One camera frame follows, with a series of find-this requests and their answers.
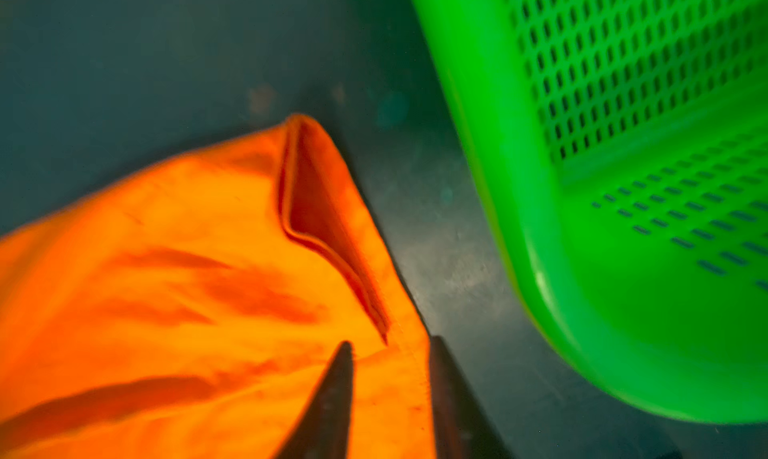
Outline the orange t shirt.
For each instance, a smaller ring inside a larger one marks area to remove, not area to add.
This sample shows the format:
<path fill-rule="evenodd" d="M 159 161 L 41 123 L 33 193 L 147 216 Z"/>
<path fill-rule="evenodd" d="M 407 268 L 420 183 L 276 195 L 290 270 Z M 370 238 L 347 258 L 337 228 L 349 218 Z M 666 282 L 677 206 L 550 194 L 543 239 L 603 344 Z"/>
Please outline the orange t shirt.
<path fill-rule="evenodd" d="M 429 340 L 313 119 L 157 163 L 1 240 L 5 458 L 271 458 L 342 343 L 348 454 L 432 458 Z"/>

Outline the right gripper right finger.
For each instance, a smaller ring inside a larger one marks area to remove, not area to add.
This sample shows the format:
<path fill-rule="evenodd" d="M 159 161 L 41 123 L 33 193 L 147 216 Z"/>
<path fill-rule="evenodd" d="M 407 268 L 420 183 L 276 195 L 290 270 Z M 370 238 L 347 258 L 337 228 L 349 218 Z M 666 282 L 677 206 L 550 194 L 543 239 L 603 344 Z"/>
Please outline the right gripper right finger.
<path fill-rule="evenodd" d="M 513 457 L 441 336 L 430 337 L 429 378 L 437 458 Z"/>

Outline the green plastic basket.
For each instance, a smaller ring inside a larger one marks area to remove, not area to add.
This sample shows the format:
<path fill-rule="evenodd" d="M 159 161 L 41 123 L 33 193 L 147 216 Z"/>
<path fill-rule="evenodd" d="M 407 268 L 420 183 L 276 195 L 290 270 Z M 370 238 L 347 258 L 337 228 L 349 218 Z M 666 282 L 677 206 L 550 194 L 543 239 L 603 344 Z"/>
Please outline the green plastic basket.
<path fill-rule="evenodd" d="M 552 348 L 665 417 L 767 419 L 767 0 L 412 0 Z"/>

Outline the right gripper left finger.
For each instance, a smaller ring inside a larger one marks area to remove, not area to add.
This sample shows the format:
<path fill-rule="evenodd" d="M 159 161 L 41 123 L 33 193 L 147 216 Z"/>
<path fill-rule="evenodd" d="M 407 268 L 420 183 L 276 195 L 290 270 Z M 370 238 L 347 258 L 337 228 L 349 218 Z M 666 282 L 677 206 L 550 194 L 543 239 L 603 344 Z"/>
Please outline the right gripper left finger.
<path fill-rule="evenodd" d="M 275 458 L 346 458 L 353 392 L 353 348 L 344 341 Z"/>

